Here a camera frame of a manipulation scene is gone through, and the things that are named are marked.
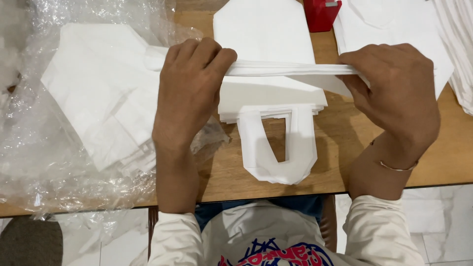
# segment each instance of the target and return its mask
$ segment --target marble floor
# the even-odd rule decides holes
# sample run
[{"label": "marble floor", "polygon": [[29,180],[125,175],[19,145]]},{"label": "marble floor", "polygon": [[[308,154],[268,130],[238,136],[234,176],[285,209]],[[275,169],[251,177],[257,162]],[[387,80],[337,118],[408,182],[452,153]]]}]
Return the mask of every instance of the marble floor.
[{"label": "marble floor", "polygon": [[[337,195],[338,252],[344,253],[342,225],[351,204]],[[403,204],[412,241],[430,266],[473,266],[473,185],[405,190]],[[64,266],[145,266],[147,209],[62,214]],[[0,219],[0,230],[9,219]]]}]

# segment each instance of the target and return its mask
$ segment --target person's right hand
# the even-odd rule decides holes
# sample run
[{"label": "person's right hand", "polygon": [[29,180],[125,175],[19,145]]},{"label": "person's right hand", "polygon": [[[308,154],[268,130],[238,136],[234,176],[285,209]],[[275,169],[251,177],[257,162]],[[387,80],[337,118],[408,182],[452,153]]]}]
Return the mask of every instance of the person's right hand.
[{"label": "person's right hand", "polygon": [[358,75],[341,79],[355,106],[374,124],[410,148],[430,146],[438,136],[440,113],[435,98],[434,64],[410,44],[367,45],[343,53],[338,63],[353,66]]}]

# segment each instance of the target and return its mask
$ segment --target hand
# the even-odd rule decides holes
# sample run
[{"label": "hand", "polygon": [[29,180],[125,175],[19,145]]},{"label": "hand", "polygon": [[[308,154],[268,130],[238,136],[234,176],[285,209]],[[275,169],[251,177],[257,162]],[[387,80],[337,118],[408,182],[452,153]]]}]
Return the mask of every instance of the hand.
[{"label": "hand", "polygon": [[339,76],[355,106],[404,148],[428,147],[436,140],[440,113],[430,59],[410,44],[370,44],[341,54],[338,62],[352,65],[370,83],[358,75]]},{"label": "hand", "polygon": [[219,105],[223,77],[237,54],[210,38],[171,47],[160,74],[152,138],[156,148],[187,152]]}]

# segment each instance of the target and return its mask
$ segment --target dark fabric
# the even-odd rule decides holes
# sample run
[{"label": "dark fabric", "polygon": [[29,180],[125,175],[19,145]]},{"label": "dark fabric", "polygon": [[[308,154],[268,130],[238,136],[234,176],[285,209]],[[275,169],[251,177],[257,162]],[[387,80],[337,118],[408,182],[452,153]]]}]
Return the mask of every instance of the dark fabric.
[{"label": "dark fabric", "polygon": [[59,223],[15,217],[0,235],[0,266],[61,266],[62,248]]},{"label": "dark fabric", "polygon": [[[316,195],[290,196],[281,197],[269,200],[276,206],[300,211],[303,214],[315,217],[320,224],[322,218],[322,209],[324,206],[324,199]],[[242,206],[252,201],[233,201],[233,202],[217,202],[217,203],[203,203],[198,205],[195,209],[195,218],[199,223],[201,232],[204,230],[207,223],[219,213],[224,210]]]}]

